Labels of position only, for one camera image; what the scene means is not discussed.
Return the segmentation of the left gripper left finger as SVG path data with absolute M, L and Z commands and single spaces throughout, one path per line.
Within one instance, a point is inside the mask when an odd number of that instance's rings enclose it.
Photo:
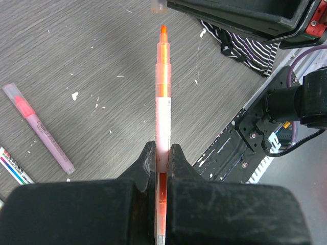
M 17 187 L 1 244 L 154 244 L 155 143 L 118 178 Z

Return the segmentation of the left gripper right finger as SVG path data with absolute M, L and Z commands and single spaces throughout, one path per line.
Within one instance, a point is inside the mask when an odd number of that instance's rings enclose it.
M 288 189 L 204 180 L 182 148 L 170 150 L 167 244 L 311 244 L 301 206 Z

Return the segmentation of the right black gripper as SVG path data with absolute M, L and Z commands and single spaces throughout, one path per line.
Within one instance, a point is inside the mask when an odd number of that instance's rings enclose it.
M 326 42 L 326 1 L 168 1 L 168 7 L 257 41 L 281 41 L 279 48 Z

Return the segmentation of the white marker green end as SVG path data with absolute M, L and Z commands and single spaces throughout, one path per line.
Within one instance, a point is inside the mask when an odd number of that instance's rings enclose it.
M 1 165 L 20 184 L 34 184 L 35 182 L 28 176 L 23 168 L 12 158 L 12 156 L 1 146 Z

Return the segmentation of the small clear pen cap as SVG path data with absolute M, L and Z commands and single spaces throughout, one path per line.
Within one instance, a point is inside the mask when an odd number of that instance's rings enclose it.
M 167 0 L 151 0 L 151 11 L 153 13 L 166 13 L 167 10 Z

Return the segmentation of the orange white marker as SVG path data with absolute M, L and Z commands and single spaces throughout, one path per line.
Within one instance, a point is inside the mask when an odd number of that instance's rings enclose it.
M 169 153 L 171 139 L 171 64 L 170 44 L 166 26 L 160 29 L 155 66 L 155 103 L 156 103 L 156 244 L 166 243 L 166 216 Z

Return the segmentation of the pink highlighter pen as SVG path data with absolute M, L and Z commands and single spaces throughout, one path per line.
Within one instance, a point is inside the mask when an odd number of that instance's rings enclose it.
M 45 125 L 39 119 L 33 108 L 30 106 L 16 85 L 14 83 L 5 85 L 3 87 L 3 91 L 14 104 L 16 109 L 21 113 L 24 119 L 29 123 L 31 128 L 35 131 L 45 147 L 53 155 L 61 168 L 68 175 L 72 174 L 75 171 L 73 164 L 58 145 L 54 137 L 46 129 Z

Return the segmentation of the white marker lime end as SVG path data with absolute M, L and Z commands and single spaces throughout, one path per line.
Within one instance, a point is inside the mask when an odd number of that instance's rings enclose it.
M 0 210 L 2 209 L 3 206 L 4 206 L 4 201 L 0 198 Z

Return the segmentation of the striped black white cloth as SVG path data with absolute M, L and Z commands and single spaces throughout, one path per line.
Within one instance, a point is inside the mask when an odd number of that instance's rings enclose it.
M 206 21 L 200 20 L 200 23 L 220 43 L 220 51 L 223 55 L 248 66 L 264 77 L 271 76 L 278 43 L 262 44 Z

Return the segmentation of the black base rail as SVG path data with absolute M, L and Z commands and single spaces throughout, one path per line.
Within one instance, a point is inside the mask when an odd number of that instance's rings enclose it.
M 256 132 L 261 107 L 241 109 L 193 164 L 208 181 L 246 183 L 265 157 Z

